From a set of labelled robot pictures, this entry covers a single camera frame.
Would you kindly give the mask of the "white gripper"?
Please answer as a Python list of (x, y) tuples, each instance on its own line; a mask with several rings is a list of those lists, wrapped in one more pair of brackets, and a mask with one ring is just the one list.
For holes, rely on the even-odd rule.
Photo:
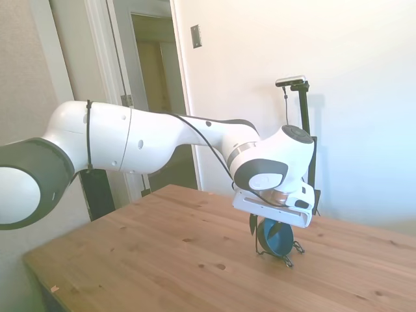
[(274, 236), (280, 231), (282, 222), (299, 228), (306, 228), (310, 224), (315, 206), (315, 190), (310, 185), (301, 185), (300, 189), (292, 193), (271, 189), (253, 194), (236, 188), (233, 206), (251, 214), (249, 226), (252, 235), (257, 227), (257, 216), (278, 221), (268, 232), (268, 236)]

